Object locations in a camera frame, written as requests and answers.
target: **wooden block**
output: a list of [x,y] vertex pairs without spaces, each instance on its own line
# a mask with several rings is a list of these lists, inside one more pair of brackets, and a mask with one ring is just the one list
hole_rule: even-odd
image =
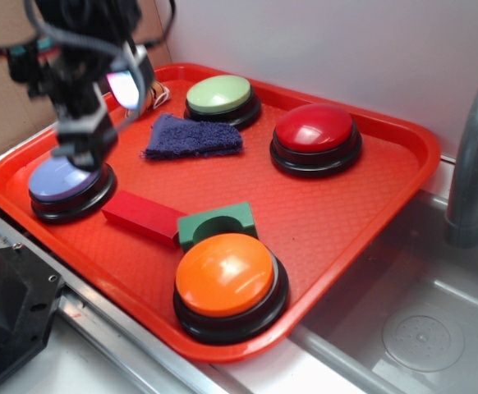
[[177,221],[186,216],[173,208],[119,191],[102,207],[102,213],[112,223],[138,232],[154,241],[177,248]]

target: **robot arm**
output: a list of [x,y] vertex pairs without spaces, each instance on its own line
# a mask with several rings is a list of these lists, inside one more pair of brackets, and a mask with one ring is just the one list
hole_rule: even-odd
[[[25,12],[39,37],[14,48],[5,48],[13,80],[28,86],[33,98],[48,95],[57,114],[59,146],[54,155],[66,156],[76,167],[94,171],[101,167],[117,143],[118,132],[143,108],[145,92],[154,80],[147,48],[165,40],[175,14],[161,39],[138,46],[131,33],[141,11],[136,0],[35,0],[43,21],[36,18],[33,0],[24,0]],[[59,54],[41,62],[49,48]],[[139,98],[132,117],[115,127],[108,115],[97,82],[108,73],[129,71]]]

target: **sink basin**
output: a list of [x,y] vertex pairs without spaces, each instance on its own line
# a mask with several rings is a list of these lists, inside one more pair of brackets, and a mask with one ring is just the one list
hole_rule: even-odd
[[292,339],[367,392],[478,393],[478,246],[445,243],[446,206],[418,193]]

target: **sink drain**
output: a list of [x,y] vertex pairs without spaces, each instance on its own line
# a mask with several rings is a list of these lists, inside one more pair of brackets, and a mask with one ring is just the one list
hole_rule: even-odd
[[420,372],[436,372],[462,355],[462,330],[443,311],[429,305],[401,309],[384,325],[387,352],[399,363]]

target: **button cap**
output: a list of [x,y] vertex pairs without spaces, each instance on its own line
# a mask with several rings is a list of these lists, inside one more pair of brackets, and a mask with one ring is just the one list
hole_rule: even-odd
[[65,157],[51,157],[39,165],[29,179],[29,190],[40,201],[70,198],[87,189],[100,170],[87,172],[74,167]]
[[250,82],[241,76],[213,76],[193,85],[186,95],[188,105],[202,113],[229,111],[250,97]]
[[348,140],[351,131],[348,111],[326,103],[294,108],[280,117],[275,127],[281,145],[301,153],[336,148]]
[[222,318],[256,306],[273,285],[274,260],[259,240],[220,234],[191,248],[177,268],[177,291],[198,314]]

